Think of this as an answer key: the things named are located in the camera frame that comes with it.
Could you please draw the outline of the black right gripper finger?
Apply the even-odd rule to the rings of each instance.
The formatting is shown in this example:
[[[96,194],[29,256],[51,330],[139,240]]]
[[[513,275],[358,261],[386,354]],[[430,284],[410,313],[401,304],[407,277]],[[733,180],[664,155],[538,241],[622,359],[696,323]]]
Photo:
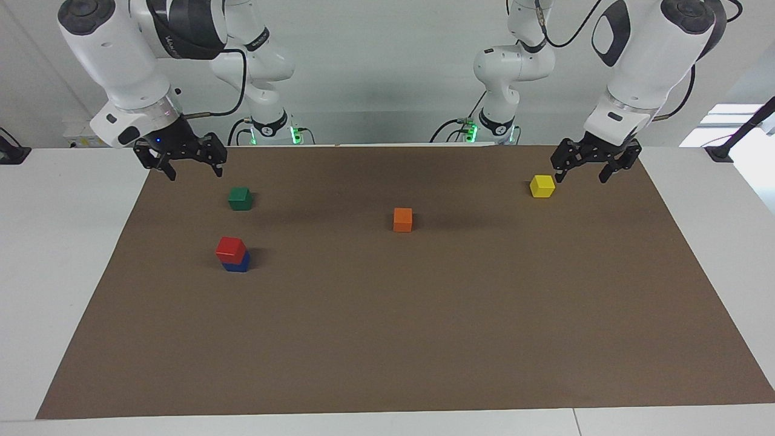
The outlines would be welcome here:
[[[213,169],[216,177],[223,176],[223,166],[228,158],[228,151],[215,133],[208,133],[200,138],[200,157]]]
[[[153,154],[155,149],[153,149],[147,141],[135,141],[133,144],[133,151],[135,152],[136,157],[138,157],[139,162],[144,166],[144,168],[160,171],[165,174],[167,179],[170,181],[174,181],[176,179],[177,173],[169,162],[169,158],[166,156],[166,154],[162,153],[158,156]]]

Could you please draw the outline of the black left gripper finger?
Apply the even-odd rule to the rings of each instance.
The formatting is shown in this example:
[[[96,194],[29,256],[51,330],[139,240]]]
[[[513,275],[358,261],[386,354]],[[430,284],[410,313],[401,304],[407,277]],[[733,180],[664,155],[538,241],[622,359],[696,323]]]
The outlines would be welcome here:
[[[570,170],[585,163],[583,146],[582,142],[565,138],[554,150],[550,157],[550,163],[555,171],[554,180],[556,183],[562,183]]]
[[[617,155],[609,155],[606,158],[605,165],[601,170],[598,179],[601,184],[607,183],[613,174],[629,170],[636,163],[642,151],[641,144],[637,140],[631,140],[626,144],[623,151]]]

